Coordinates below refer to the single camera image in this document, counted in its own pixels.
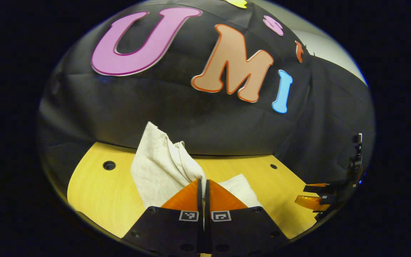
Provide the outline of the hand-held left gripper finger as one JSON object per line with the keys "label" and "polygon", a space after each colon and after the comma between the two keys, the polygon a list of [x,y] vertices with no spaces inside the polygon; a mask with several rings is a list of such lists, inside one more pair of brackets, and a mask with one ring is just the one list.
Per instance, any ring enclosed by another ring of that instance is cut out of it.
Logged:
{"label": "hand-held left gripper finger", "polygon": [[161,207],[149,206],[122,238],[155,257],[199,257],[203,233],[201,180]]}
{"label": "hand-held left gripper finger", "polygon": [[212,180],[204,196],[204,250],[212,257],[264,257],[288,244],[262,206],[247,207]]}

